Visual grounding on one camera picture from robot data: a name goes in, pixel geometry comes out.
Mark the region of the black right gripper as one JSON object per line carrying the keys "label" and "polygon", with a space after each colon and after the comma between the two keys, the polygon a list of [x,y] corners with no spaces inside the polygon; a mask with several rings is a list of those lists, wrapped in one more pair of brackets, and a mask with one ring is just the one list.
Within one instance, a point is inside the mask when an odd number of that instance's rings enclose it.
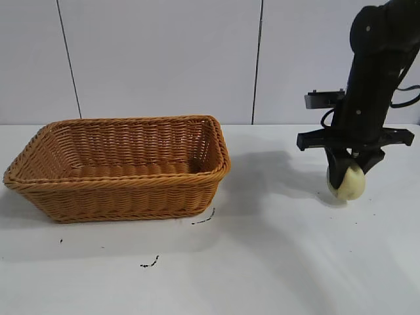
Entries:
{"label": "black right gripper", "polygon": [[363,110],[349,106],[343,97],[306,97],[308,109],[328,109],[321,118],[322,128],[299,133],[297,147],[323,148],[328,162],[329,183],[338,189],[351,164],[351,158],[367,174],[384,160],[382,147],[391,144],[413,142],[413,133],[407,129],[393,129],[383,126],[385,111]]}

